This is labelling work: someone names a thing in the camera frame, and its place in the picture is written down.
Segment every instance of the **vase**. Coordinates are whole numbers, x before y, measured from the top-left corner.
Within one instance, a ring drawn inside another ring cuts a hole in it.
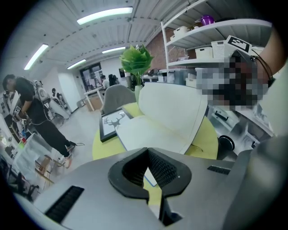
[[[142,88],[143,88],[142,85],[137,85],[137,86],[135,86],[135,97],[136,97],[137,104],[138,104],[138,101],[139,101],[140,90],[141,90]]]

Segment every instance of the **purple pot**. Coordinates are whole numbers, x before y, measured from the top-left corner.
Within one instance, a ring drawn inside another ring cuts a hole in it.
[[[214,18],[212,18],[210,15],[203,15],[201,18],[201,23],[204,26],[212,24],[214,23]]]

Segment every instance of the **open book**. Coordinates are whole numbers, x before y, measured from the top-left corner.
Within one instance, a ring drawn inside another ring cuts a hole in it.
[[[116,128],[126,150],[156,147],[184,154],[202,123],[207,97],[183,85],[145,83],[139,108],[145,115]],[[151,185],[157,184],[149,169],[145,177]]]

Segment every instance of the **brick wall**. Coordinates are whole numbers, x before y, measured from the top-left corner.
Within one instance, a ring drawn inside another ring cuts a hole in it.
[[[170,41],[170,37],[174,35],[173,30],[166,29],[166,38],[167,42]],[[162,31],[147,45],[147,50],[154,57],[151,63],[150,69],[166,69],[166,59],[165,59],[165,49],[164,49],[164,40]],[[169,46],[169,61],[175,62],[178,58],[185,56],[185,50],[183,48]],[[188,51],[188,55],[191,58],[196,58],[195,51]]]

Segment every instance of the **round table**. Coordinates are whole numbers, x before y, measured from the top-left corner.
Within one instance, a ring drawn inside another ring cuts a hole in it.
[[[130,103],[123,106],[133,117],[144,115],[139,109],[137,103]],[[92,148],[93,160],[109,157],[115,154],[125,152],[124,146],[121,144],[118,137],[113,137],[108,141],[100,141],[100,132],[97,131]],[[218,152],[218,139],[216,131],[208,120],[204,116],[200,128],[190,146],[185,153],[189,156],[201,157],[207,159],[216,159]],[[144,189],[149,192],[149,205],[160,205],[161,201],[161,189],[158,185],[151,186],[149,182],[144,178]]]

